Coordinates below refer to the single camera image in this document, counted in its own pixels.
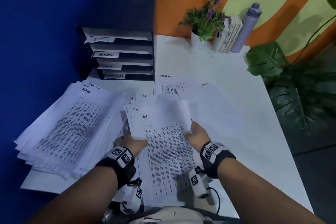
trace file organizer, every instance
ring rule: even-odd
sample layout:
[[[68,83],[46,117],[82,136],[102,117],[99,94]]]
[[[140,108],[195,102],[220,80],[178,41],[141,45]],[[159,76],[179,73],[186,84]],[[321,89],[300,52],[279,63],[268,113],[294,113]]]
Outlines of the file organizer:
[[[154,9],[155,0],[91,0],[85,7],[76,27],[101,79],[154,81]]]

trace person's left hand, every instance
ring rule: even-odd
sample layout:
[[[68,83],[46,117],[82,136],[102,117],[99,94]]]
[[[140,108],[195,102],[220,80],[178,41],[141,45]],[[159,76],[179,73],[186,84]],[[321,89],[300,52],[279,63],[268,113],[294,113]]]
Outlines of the person's left hand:
[[[126,133],[123,137],[118,137],[113,144],[126,147],[136,157],[148,145],[148,142],[147,140],[134,140],[130,133]]]

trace plant stem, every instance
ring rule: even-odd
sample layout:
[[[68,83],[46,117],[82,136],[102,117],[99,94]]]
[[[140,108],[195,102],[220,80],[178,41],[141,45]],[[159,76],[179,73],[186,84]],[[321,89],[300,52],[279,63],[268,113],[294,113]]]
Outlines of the plant stem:
[[[335,18],[336,15],[334,15],[333,17],[331,17],[329,20],[327,20],[321,27],[318,28],[317,31],[315,31],[315,33],[308,39],[308,42],[306,43],[305,47],[302,49],[302,51],[300,52],[299,56],[296,57],[296,59],[292,62],[292,64],[294,64],[296,61],[299,60],[299,58],[301,57],[302,53],[305,51],[305,49],[308,47],[310,40],[314,37],[314,35],[317,34],[317,32],[320,31],[321,28],[323,28],[328,22],[330,22],[333,18]]]

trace wristband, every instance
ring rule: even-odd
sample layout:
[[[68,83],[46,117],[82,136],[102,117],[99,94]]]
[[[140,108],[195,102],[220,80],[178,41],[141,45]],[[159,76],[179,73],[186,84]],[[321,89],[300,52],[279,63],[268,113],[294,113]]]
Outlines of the wristband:
[[[213,179],[218,179],[217,169],[223,159],[236,159],[236,157],[229,151],[227,147],[221,143],[211,141],[205,143],[202,146],[200,155],[205,173],[207,176]]]
[[[109,151],[101,161],[99,167],[111,167],[114,169],[118,180],[118,189],[130,182],[137,169],[134,166],[134,156],[125,147],[117,146]]]

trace green foliage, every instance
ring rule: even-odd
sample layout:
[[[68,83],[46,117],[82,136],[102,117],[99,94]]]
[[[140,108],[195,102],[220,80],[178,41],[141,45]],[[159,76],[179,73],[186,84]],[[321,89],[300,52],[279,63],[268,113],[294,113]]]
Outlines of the green foliage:
[[[199,35],[200,41],[207,41],[212,38],[214,30],[224,28],[223,20],[225,14],[217,10],[212,11],[212,2],[207,2],[202,9],[188,9],[185,17],[179,22],[179,25],[189,25],[194,32]]]
[[[336,9],[336,0],[327,1]],[[276,114],[286,117],[286,125],[308,134],[325,128],[328,120],[336,118],[336,61],[296,62],[313,37],[335,17],[314,32],[292,64],[288,64],[276,42],[255,46],[246,54],[248,71],[262,76]]]

